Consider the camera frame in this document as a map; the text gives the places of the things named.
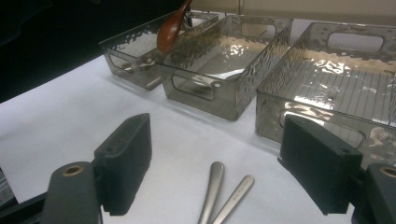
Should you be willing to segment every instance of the white tablecloth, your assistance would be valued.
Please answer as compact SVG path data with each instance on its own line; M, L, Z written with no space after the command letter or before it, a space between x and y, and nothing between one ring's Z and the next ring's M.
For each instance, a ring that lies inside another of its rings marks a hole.
M163 87L144 91L113 77L99 57L0 104L0 166L18 201L47 190L54 170L92 161L96 148L127 118L150 113L153 157L135 201L109 223L196 223L210 165L225 176L216 214L245 175L255 184L226 223L350 223L323 216L276 160L279 144L255 134L255 99L238 121L168 100Z

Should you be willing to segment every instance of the metal utensil handle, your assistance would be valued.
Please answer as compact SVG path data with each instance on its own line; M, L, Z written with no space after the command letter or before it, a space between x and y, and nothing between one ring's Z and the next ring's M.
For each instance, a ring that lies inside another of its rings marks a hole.
M254 183L254 177L251 175L245 176L238 187L233 191L233 194L228 199L227 203L221 208L218 216L215 218L213 224L220 224L233 211L236 205L242 200L245 194Z
M209 219L212 215L213 207L215 206L216 199L218 198L223 176L224 165L219 161L213 162L210 166L209 183L207 185L205 202L202 207L198 224L207 224L209 222Z

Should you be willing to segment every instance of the textured plastic bin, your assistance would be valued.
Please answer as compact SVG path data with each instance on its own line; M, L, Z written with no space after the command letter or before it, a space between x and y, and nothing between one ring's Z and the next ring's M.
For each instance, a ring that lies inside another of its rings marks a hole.
M161 84L161 74L156 65L161 59L157 50L157 34L172 14L99 43L113 75L146 90L152 90ZM213 13L186 13L176 46L218 20L219 16Z
M236 120L286 53L292 20L227 16L159 63L169 99Z
M396 164L396 29L311 23L258 88L256 132L281 142L284 118L315 120L373 162Z

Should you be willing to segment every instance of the wooden spoon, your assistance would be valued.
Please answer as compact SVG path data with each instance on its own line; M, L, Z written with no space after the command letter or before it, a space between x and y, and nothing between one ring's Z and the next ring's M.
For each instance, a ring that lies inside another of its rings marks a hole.
M186 0L178 11L160 28L160 32L157 35L157 49L162 55L168 54L174 46L178 33L180 32L184 14L186 14L187 8L191 2L192 0Z

